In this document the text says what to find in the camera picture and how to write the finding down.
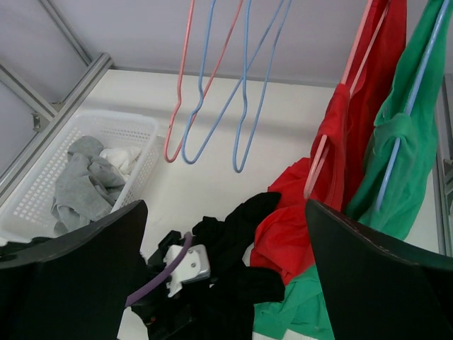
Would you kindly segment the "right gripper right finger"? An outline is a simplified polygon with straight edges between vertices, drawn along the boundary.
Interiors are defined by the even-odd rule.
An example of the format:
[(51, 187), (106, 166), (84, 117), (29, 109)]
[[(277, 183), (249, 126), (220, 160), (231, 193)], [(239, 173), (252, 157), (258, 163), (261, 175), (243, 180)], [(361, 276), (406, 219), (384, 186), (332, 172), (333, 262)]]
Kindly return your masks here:
[(316, 200), (305, 215), (336, 339), (452, 338), (452, 258)]

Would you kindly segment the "grey tank top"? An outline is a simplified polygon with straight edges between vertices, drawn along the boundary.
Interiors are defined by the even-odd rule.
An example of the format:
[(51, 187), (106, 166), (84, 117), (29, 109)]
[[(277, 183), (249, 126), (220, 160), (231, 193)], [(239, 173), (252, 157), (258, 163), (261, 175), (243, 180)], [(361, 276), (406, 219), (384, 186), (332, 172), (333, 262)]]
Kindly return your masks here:
[(55, 182), (51, 208), (57, 220), (56, 235), (98, 221), (113, 209), (125, 180), (99, 156), (103, 149), (103, 144), (89, 135), (69, 146), (67, 164)]

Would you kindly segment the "blue hanger with grey top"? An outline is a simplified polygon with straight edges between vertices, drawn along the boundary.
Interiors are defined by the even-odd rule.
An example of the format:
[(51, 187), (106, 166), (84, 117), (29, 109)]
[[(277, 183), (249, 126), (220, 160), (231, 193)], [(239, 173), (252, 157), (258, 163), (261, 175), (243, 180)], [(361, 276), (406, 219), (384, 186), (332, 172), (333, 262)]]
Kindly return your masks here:
[[(217, 119), (214, 121), (212, 127), (210, 128), (210, 131), (208, 132), (206, 138), (202, 142), (199, 150), (196, 152), (195, 156), (190, 158), (187, 154), (187, 143), (188, 143), (188, 137), (189, 137), (189, 132), (191, 127), (193, 126), (193, 123), (195, 122), (195, 119), (200, 112), (200, 110), (203, 107), (203, 104), (205, 103), (205, 98), (207, 96), (207, 92), (210, 89), (210, 86), (215, 78), (215, 75), (217, 74), (216, 70), (213, 70), (212, 73), (210, 74), (210, 77), (208, 79), (208, 82), (206, 84), (203, 83), (203, 76), (205, 73), (205, 66), (206, 66), (206, 59), (207, 59), (207, 53), (208, 53), (208, 47), (210, 43), (210, 36), (211, 36), (211, 30), (212, 30), (212, 22), (213, 22), (213, 17), (214, 17), (214, 8), (216, 6), (217, 2), (212, 1), (210, 4), (210, 10), (208, 12), (208, 17), (207, 17), (207, 24), (206, 24), (206, 29), (205, 29), (205, 38), (203, 42), (203, 49), (202, 49), (202, 58), (200, 62), (200, 71), (198, 75), (198, 82), (197, 82), (197, 89), (199, 93), (199, 99), (197, 102), (196, 107), (190, 112), (188, 122), (185, 126), (185, 130), (183, 133), (183, 137), (180, 143), (180, 151), (179, 154), (181, 155), (183, 161), (186, 164), (193, 165), (195, 164), (199, 158), (201, 157), (202, 153), (204, 152), (208, 142), (210, 141), (212, 135), (214, 134), (215, 130), (217, 129), (218, 125), (220, 124), (222, 118), (224, 117), (224, 114), (226, 113), (227, 109), (229, 108), (233, 98), (235, 97), (237, 91), (241, 91), (241, 85), (239, 84), (239, 81), (241, 80), (242, 73), (243, 73), (243, 53), (242, 53), (242, 73), (241, 77), (237, 81), (235, 87), (231, 91), (228, 99), (226, 100), (224, 106), (219, 112), (219, 115), (217, 116)], [(280, 11), (285, 10), (286, 4), (283, 5), (282, 9)]]

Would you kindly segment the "white tank top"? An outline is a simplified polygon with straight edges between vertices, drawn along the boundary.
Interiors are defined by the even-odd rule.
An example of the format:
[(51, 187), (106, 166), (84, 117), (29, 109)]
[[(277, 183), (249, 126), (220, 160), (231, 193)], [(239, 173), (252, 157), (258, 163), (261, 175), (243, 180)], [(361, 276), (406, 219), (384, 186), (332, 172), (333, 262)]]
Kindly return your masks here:
[(139, 147), (129, 146), (107, 148), (102, 150), (99, 156), (106, 159), (116, 169), (116, 172), (127, 181), (137, 165), (141, 153), (142, 150)]

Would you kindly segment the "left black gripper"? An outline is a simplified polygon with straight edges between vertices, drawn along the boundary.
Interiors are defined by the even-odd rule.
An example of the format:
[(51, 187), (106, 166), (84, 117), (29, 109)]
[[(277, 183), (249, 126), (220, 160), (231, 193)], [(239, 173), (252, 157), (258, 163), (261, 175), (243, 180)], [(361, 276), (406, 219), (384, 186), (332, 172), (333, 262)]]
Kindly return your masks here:
[(198, 244), (200, 241), (190, 232), (182, 235), (171, 231), (148, 261), (139, 260), (130, 307), (143, 321), (149, 339), (170, 339), (197, 319), (193, 305), (209, 289), (210, 277), (184, 283), (173, 297), (168, 297), (166, 283), (188, 249)]

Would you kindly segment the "blue hanger with black top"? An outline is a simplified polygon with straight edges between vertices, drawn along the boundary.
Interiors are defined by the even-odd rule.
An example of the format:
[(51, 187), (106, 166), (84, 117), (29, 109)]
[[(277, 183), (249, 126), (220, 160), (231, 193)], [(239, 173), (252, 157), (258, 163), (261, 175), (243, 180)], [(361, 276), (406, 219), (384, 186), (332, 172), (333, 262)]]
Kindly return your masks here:
[[(234, 147), (233, 147), (233, 154), (232, 154), (232, 166), (233, 166), (233, 170), (237, 174), (240, 174), (246, 165), (248, 154), (250, 152), (250, 148), (251, 148), (251, 145), (253, 142), (253, 138), (254, 138), (254, 135), (256, 132), (257, 125), (258, 125), (260, 113), (262, 111), (262, 107), (264, 104), (264, 99), (265, 99), (265, 95), (266, 95), (266, 91), (267, 91), (267, 85), (268, 85), (270, 73), (272, 70), (273, 59), (275, 56), (275, 51), (277, 49), (277, 44), (280, 39), (282, 29), (284, 28), (285, 22), (287, 20), (289, 10), (292, 6), (292, 0), (279, 2), (279, 4), (277, 5), (277, 8), (273, 14), (273, 17), (270, 19), (269, 24), (267, 25), (264, 33), (261, 36), (261, 39), (258, 42), (257, 47), (255, 48), (251, 57), (249, 57), (248, 56), (248, 37), (249, 37), (250, 14), (251, 14), (252, 3), (253, 3), (252, 0), (246, 2), (246, 11), (245, 11), (245, 18), (244, 18), (244, 31), (243, 31), (243, 73), (242, 73), (241, 80), (239, 81), (239, 84), (241, 85), (243, 110), (242, 110), (242, 114), (241, 114), (237, 129), (236, 129), (236, 136), (235, 136), (235, 140), (234, 140)], [(242, 157), (241, 161), (239, 161), (238, 152), (239, 152), (239, 143), (240, 143), (240, 139), (241, 139), (241, 131), (242, 131), (243, 124), (246, 120), (246, 117), (248, 115), (248, 71), (249, 71), (251, 65), (253, 64), (255, 58), (257, 57), (258, 53), (260, 52), (260, 49), (264, 43), (264, 40), (266, 39), (268, 33), (270, 32), (270, 29), (272, 28), (275, 20), (277, 19), (277, 16), (278, 16), (280, 10), (282, 9), (284, 4), (286, 4), (286, 7), (284, 10), (280, 25), (278, 26), (277, 33), (273, 40), (273, 45), (272, 45), (269, 60), (268, 60), (268, 66), (266, 69), (265, 78), (263, 80), (263, 86), (262, 86), (262, 90), (261, 90), (260, 100), (258, 103), (258, 108), (256, 110), (256, 114), (255, 114), (255, 118), (254, 118), (254, 121), (253, 121), (253, 124), (251, 127), (250, 135), (248, 136), (248, 141), (247, 141), (247, 144), (246, 144), (244, 152), (243, 152), (243, 157)]]

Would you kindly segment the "black tank top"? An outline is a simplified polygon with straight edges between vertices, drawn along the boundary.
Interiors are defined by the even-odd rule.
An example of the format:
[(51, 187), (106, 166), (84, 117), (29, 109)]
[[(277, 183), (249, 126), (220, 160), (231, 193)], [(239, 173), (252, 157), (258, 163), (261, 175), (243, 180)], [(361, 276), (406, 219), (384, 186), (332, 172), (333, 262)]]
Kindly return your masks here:
[(276, 271), (243, 262), (257, 227), (280, 198), (278, 192), (259, 193), (224, 220), (204, 216), (192, 228), (194, 243), (207, 250), (211, 277), (184, 288), (184, 307), (170, 313), (169, 339), (252, 339), (255, 305), (283, 300), (285, 287)]

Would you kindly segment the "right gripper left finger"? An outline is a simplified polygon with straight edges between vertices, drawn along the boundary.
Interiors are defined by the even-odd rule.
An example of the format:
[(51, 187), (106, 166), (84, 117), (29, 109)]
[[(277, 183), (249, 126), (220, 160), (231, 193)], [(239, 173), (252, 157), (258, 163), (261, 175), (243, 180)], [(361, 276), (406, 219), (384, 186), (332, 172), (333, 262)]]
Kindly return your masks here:
[(137, 200), (1, 257), (1, 338), (116, 339), (147, 214)]

